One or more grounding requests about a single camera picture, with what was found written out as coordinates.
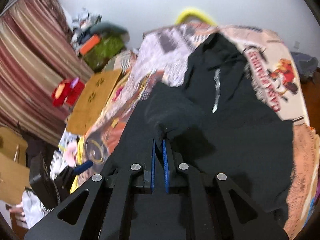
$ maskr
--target green fabric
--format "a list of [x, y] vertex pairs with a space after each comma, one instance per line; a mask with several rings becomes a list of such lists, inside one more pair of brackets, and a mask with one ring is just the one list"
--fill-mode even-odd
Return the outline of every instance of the green fabric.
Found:
[[92, 70], [101, 70], [123, 47], [124, 43], [120, 37], [102, 38], [96, 46], [84, 55], [83, 59]]

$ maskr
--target cartoon character print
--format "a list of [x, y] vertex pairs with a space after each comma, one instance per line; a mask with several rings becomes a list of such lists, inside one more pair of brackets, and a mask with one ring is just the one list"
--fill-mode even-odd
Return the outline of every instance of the cartoon character print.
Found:
[[276, 70], [270, 71], [268, 69], [268, 75], [273, 80], [276, 92], [286, 102], [288, 102], [288, 99], [284, 94], [287, 91], [290, 91], [293, 95], [298, 93], [298, 86], [294, 83], [295, 75], [290, 60], [285, 58], [279, 60]]

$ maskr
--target red toy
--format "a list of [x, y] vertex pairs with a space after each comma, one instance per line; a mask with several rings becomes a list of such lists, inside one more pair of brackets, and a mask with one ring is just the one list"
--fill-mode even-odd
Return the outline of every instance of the red toy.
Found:
[[69, 106], [73, 106], [83, 89], [84, 84], [79, 78], [63, 80], [51, 95], [53, 98], [53, 105], [62, 106], [66, 103]]

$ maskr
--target red striped curtain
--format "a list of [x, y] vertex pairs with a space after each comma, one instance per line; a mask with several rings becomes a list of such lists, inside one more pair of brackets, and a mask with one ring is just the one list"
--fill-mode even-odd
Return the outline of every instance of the red striped curtain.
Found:
[[68, 111], [51, 93], [62, 79], [92, 75], [69, 39], [57, 0], [19, 0], [0, 18], [0, 123], [58, 144]]

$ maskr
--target white wall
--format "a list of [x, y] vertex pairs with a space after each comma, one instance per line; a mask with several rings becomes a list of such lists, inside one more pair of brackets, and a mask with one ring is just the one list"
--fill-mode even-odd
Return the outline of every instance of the white wall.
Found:
[[[86, 7], [102, 20], [126, 27], [129, 44], [139, 47], [142, 33], [172, 25], [186, 7], [196, 7], [218, 24], [252, 25], [279, 33], [294, 51], [320, 60], [320, 27], [304, 0], [59, 0], [73, 16]], [[293, 48], [300, 42], [299, 50]]]

